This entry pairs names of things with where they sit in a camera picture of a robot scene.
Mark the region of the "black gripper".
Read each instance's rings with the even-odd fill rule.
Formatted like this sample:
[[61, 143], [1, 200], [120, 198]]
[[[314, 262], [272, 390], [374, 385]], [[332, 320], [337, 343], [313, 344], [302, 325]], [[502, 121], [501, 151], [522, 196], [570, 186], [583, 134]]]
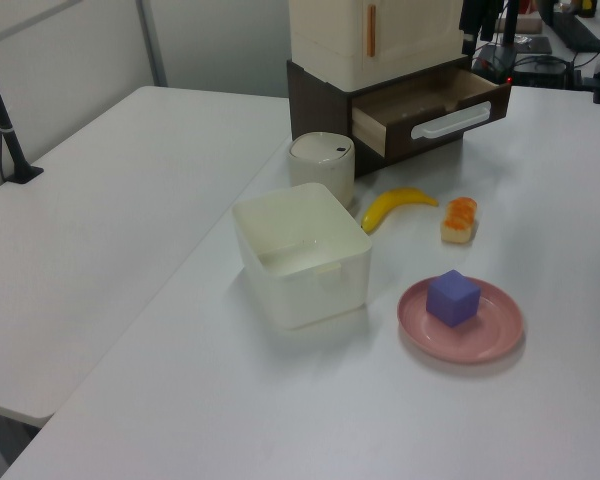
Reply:
[[462, 4], [459, 28], [464, 33], [463, 55], [474, 55], [476, 35], [482, 41], [492, 41], [496, 22], [503, 9], [502, 0], [464, 0]]

